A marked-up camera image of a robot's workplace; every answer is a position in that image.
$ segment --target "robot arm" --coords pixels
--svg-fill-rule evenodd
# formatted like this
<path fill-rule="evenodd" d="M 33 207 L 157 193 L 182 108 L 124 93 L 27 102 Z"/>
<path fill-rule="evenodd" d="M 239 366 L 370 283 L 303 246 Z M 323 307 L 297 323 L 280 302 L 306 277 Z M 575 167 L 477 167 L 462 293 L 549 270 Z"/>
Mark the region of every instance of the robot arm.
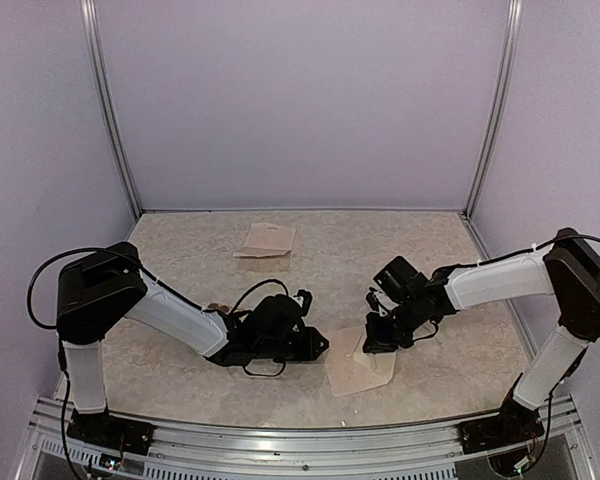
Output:
<path fill-rule="evenodd" d="M 151 428 L 108 414 L 102 340 L 123 317 L 174 337 L 220 366 L 246 367 L 256 358 L 313 361 L 329 342 L 303 317 L 311 294 L 264 298 L 253 311 L 204 310 L 138 268 L 137 249 L 113 245 L 66 265 L 58 278 L 60 359 L 71 380 L 74 417 L 70 437 L 111 447 L 120 438 L 147 438 Z M 145 452 L 148 440 L 135 442 Z M 126 450 L 133 451 L 134 445 Z"/>
<path fill-rule="evenodd" d="M 396 306 L 383 309 L 376 292 L 367 296 L 372 308 L 367 353 L 409 348 L 413 332 L 423 323 L 437 325 L 443 317 L 475 305 L 555 295 L 561 311 L 558 324 L 512 387 L 499 415 L 460 426 L 465 453 L 524 441 L 532 433 L 541 436 L 538 408 L 600 337 L 600 257 L 574 236 L 575 230 L 562 229 L 552 246 L 482 265 L 442 267 L 431 279 L 397 257 L 374 278 Z"/>

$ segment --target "purple back wall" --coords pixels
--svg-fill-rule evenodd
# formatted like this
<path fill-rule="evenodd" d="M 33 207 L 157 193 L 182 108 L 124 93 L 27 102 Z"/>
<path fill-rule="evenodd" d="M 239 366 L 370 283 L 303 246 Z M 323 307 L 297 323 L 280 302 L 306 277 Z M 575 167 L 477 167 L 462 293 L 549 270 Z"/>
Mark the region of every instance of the purple back wall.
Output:
<path fill-rule="evenodd" d="M 107 0 L 148 209 L 461 209 L 506 0 Z"/>
<path fill-rule="evenodd" d="M 76 0 L 0 1 L 0 478 L 37 396 L 58 378 L 57 340 L 27 317 L 36 267 L 132 226 L 100 115 Z M 35 307 L 54 320 L 55 278 Z"/>
<path fill-rule="evenodd" d="M 526 2 L 522 26 L 475 219 L 495 255 L 567 225 L 600 236 L 600 0 Z M 542 344 L 558 319 L 554 301 L 518 306 Z M 569 385 L 600 464 L 600 340 Z"/>

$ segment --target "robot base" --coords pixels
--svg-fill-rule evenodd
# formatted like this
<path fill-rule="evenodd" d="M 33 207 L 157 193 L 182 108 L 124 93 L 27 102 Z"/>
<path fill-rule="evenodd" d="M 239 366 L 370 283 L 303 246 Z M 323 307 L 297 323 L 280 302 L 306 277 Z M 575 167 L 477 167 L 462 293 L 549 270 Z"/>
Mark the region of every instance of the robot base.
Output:
<path fill-rule="evenodd" d="M 155 427 L 147 422 L 114 417 L 109 411 L 79 414 L 74 410 L 67 436 L 116 452 L 147 455 Z"/>
<path fill-rule="evenodd" d="M 525 425 L 521 425 L 515 416 L 501 413 L 494 417 L 463 422 L 458 425 L 462 451 L 468 455 L 526 442 L 534 435 L 541 438 L 544 427 L 537 412 L 536 415 L 534 421 Z"/>

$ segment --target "black cable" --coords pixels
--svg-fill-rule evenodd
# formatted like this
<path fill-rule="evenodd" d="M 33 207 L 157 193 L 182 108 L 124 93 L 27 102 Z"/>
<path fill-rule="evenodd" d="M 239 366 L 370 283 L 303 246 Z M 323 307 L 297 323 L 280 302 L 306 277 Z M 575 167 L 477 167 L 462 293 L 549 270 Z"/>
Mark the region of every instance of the black cable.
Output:
<path fill-rule="evenodd" d="M 177 296 L 180 300 L 182 300 L 185 303 L 187 303 L 188 305 L 196 308 L 197 310 L 202 310 L 202 307 L 200 307 L 200 305 L 197 305 L 196 303 L 192 302 L 191 300 L 186 298 L 184 295 L 182 295 L 181 293 L 179 293 L 178 291 L 176 291 L 175 289 L 173 289 L 166 283 L 162 282 L 161 280 L 158 280 L 158 278 L 153 273 L 151 273 L 147 268 L 145 268 L 139 260 L 137 260 L 133 257 L 130 257 L 128 255 L 124 255 L 123 253 L 119 253 L 114 250 L 110 250 L 108 248 L 84 247 L 84 248 L 75 248 L 73 250 L 67 250 L 66 252 L 62 252 L 62 253 L 59 253 L 58 255 L 55 255 L 54 257 L 51 257 L 49 260 L 47 260 L 42 265 L 40 265 L 38 267 L 38 269 L 36 270 L 36 272 L 31 277 L 31 280 L 29 281 L 29 287 L 27 288 L 27 312 L 29 313 L 29 317 L 31 318 L 33 323 L 35 323 L 38 327 L 40 327 L 44 330 L 55 330 L 57 328 L 56 325 L 47 325 L 47 324 L 40 322 L 36 318 L 35 314 L 33 313 L 33 305 L 32 305 L 33 287 L 35 286 L 36 282 L 38 281 L 38 277 L 40 277 L 42 272 L 44 272 L 47 268 L 49 268 L 55 262 L 62 260 L 63 258 L 66 258 L 66 257 L 71 257 L 73 255 L 79 255 L 81 253 L 107 253 L 109 255 L 113 255 L 118 258 L 122 258 L 122 259 L 126 260 L 127 262 L 129 262 L 133 267 L 141 270 L 147 277 L 149 277 L 152 281 L 156 282 L 159 286 L 163 287 L 165 290 L 168 290 L 169 292 L 171 292 L 172 294 Z"/>
<path fill-rule="evenodd" d="M 67 434 L 64 431 L 64 420 L 67 414 L 67 403 L 69 402 L 69 392 L 71 391 L 71 381 L 69 380 L 69 375 L 67 372 L 64 372 L 65 377 L 67 378 L 67 389 L 64 392 L 64 400 L 62 401 L 62 410 L 60 413 L 60 435 L 62 437 L 62 448 L 64 449 L 64 456 L 67 459 L 67 463 L 69 464 L 69 468 L 71 469 L 71 473 L 78 480 L 82 480 L 82 477 L 76 471 L 76 468 L 71 461 L 71 456 L 69 455 L 69 448 L 67 447 Z"/>
<path fill-rule="evenodd" d="M 440 326 L 435 322 L 430 321 L 430 323 L 431 323 L 431 325 L 433 325 L 433 328 L 434 328 L 433 333 L 430 333 L 429 335 L 425 335 L 424 337 L 418 337 L 413 341 L 413 343 L 419 342 L 420 340 L 428 340 L 429 338 L 433 338 L 438 334 L 438 331 L 440 331 Z"/>
<path fill-rule="evenodd" d="M 549 393 L 549 406 L 547 407 L 547 432 L 545 433 L 545 436 L 544 436 L 544 442 L 542 443 L 542 448 L 540 449 L 540 453 L 534 459 L 533 463 L 529 466 L 529 468 L 527 468 L 522 473 L 527 473 L 529 470 L 534 468 L 540 462 L 540 459 L 542 458 L 545 450 L 547 449 L 547 444 L 549 443 L 549 433 L 551 432 L 551 409 L 553 406 L 553 390 L 551 390 L 551 392 Z"/>
<path fill-rule="evenodd" d="M 244 371 L 244 373 L 246 373 L 250 377 L 275 378 L 275 377 L 278 377 L 278 376 L 282 375 L 282 372 L 284 372 L 285 368 L 287 368 L 287 362 L 286 362 L 286 360 L 283 360 L 282 361 L 282 368 L 280 368 L 280 370 L 278 370 L 276 373 L 271 374 L 271 375 L 268 374 L 268 373 L 253 373 L 253 372 L 250 372 L 249 370 L 247 370 L 246 366 L 242 367 L 242 370 Z"/>
<path fill-rule="evenodd" d="M 285 295 L 287 297 L 289 296 L 289 289 L 287 288 L 287 286 L 281 280 L 278 280 L 277 278 L 269 278 L 267 280 L 263 280 L 261 282 L 256 283 L 254 286 L 252 286 L 246 292 L 244 292 L 242 294 L 242 296 L 238 299 L 238 301 L 236 302 L 236 304 L 233 306 L 233 308 L 231 309 L 231 311 L 229 312 L 229 315 L 232 315 L 238 309 L 238 307 L 244 301 L 244 299 L 247 298 L 251 293 L 253 293 L 258 288 L 262 287 L 263 285 L 267 285 L 269 283 L 275 283 L 277 285 L 280 285 L 282 288 L 284 288 Z"/>

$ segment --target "white arm segment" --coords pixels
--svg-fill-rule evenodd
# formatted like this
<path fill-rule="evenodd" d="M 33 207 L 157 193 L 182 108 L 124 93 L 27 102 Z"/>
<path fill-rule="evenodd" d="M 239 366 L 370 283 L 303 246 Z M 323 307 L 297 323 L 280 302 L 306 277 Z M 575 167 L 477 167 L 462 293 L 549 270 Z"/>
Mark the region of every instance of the white arm segment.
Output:
<path fill-rule="evenodd" d="M 208 357 L 227 344 L 227 328 L 215 312 L 192 307 L 149 278 L 147 294 L 125 317 L 137 320 L 189 345 Z M 107 407 L 102 372 L 102 342 L 62 342 L 71 379 L 73 403 L 79 413 L 101 413 Z"/>
<path fill-rule="evenodd" d="M 204 357 L 227 344 L 227 327 L 218 313 L 192 307 L 146 276 L 142 280 L 147 294 L 125 317 L 186 343 Z"/>
<path fill-rule="evenodd" d="M 539 408 L 589 342 L 558 325 L 513 390 L 513 399 L 529 410 Z"/>
<path fill-rule="evenodd" d="M 543 257 L 552 246 L 488 265 L 458 268 L 445 290 L 456 310 L 527 295 L 553 295 Z M 529 410 L 539 408 L 589 342 L 558 325 L 524 372 L 513 399 Z"/>
<path fill-rule="evenodd" d="M 456 268 L 445 290 L 456 310 L 526 295 L 553 295 L 544 257 L 551 246 L 487 265 Z"/>
<path fill-rule="evenodd" d="M 73 405 L 79 413 L 102 413 L 107 408 L 102 378 L 102 342 L 75 345 L 62 342 L 71 379 Z"/>

